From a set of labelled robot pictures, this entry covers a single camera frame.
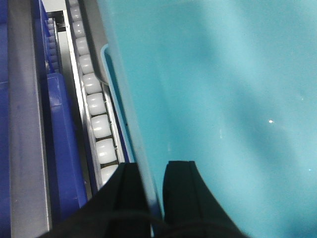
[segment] metal frame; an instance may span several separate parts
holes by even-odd
[[[107,78],[104,69],[101,51],[104,45],[107,43],[107,40],[102,19],[99,13],[98,4],[95,0],[79,0],[78,2],[82,18],[84,19],[83,24],[95,75],[99,78],[102,84],[102,89],[106,100],[107,114],[111,123],[112,136],[114,145],[116,147],[117,158],[120,163],[123,163],[126,161],[123,153],[124,145],[121,144],[120,133],[118,130],[119,124],[115,117],[115,110],[111,99],[110,89],[105,84],[108,84],[109,79]]]
[[[82,80],[83,73],[81,71],[80,65],[78,65],[76,60],[77,57],[75,54],[75,42],[73,41],[73,39],[75,39],[75,35],[74,32],[72,32],[72,28],[70,27],[71,22],[68,18],[68,16],[70,15],[69,8],[67,7],[67,11],[65,10],[63,12],[69,46],[70,61],[74,76],[75,91],[77,95],[79,113],[84,133],[84,143],[86,149],[87,163],[89,165],[90,183],[92,193],[95,194],[99,190],[99,188],[102,187],[101,171],[97,158],[95,136],[92,131],[91,119],[89,115],[86,97],[84,97],[84,95],[86,95],[86,92]]]
[[[11,237],[51,228],[41,80],[46,76],[37,0],[8,1]]]
[[[89,6],[91,10],[94,10],[95,7],[97,6],[96,2],[89,2]],[[69,49],[70,49],[70,58],[71,58],[71,64],[72,64],[72,69],[73,69],[73,75],[74,75],[74,82],[75,82],[75,90],[76,90],[76,95],[77,95],[77,99],[78,99],[78,105],[79,105],[79,110],[80,110],[80,117],[82,120],[82,126],[83,126],[83,130],[84,130],[84,137],[85,137],[85,147],[88,149],[88,164],[90,164],[90,168],[93,168],[94,171],[92,171],[90,169],[90,176],[91,176],[91,185],[92,185],[92,191],[93,193],[96,193],[101,187],[102,187],[102,180],[101,180],[101,167],[100,164],[98,162],[98,157],[97,157],[97,150],[96,150],[96,139],[92,130],[92,125],[91,125],[91,117],[89,114],[89,110],[88,110],[88,105],[87,105],[87,101],[86,101],[86,90],[84,87],[84,83],[83,83],[83,73],[81,70],[80,65],[78,64],[78,58],[79,55],[77,54],[76,51],[76,44],[75,44],[75,36],[74,36],[74,32],[72,30],[72,27],[70,27],[70,25],[72,24],[72,22],[70,21],[70,18],[68,16],[70,16],[70,10],[69,10],[69,5],[68,2],[66,1],[66,8],[67,8],[67,12],[64,12],[64,20],[65,20],[65,26],[66,26],[66,33],[67,33],[67,39],[68,39],[68,44],[69,44]],[[82,17],[85,19],[83,21],[84,23],[84,29],[85,29],[85,33],[86,33],[86,38],[89,44],[89,50],[92,57],[92,63],[93,63],[93,67],[95,70],[95,75],[99,78],[99,80],[101,81],[102,84],[102,89],[103,89],[103,94],[106,100],[106,110],[107,110],[107,115],[110,121],[110,126],[111,126],[111,131],[112,131],[112,136],[113,136],[113,140],[114,140],[114,145],[115,145],[115,150],[116,150],[116,154],[117,154],[117,159],[119,161],[119,163],[125,162],[125,157],[124,157],[124,153],[123,153],[123,149],[122,149],[122,144],[121,144],[121,140],[120,140],[120,134],[119,134],[119,130],[118,130],[118,124],[116,121],[116,117],[115,117],[115,112],[114,112],[114,107],[112,104],[112,100],[111,100],[111,94],[110,94],[110,90],[109,87],[107,85],[105,85],[104,82],[107,82],[107,78],[106,78],[106,74],[104,71],[104,68],[100,68],[100,63],[102,62],[101,60],[101,53],[100,50],[101,48],[104,46],[105,42],[104,40],[106,40],[104,33],[103,34],[103,38],[101,39],[101,37],[92,37],[92,30],[97,30],[98,28],[91,26],[91,25],[87,25],[89,24],[89,20],[87,20],[85,18],[85,14],[86,14],[86,10],[82,11]]]

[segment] metal rail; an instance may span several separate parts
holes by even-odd
[[[11,237],[51,228],[41,80],[46,79],[39,2],[8,1]]]

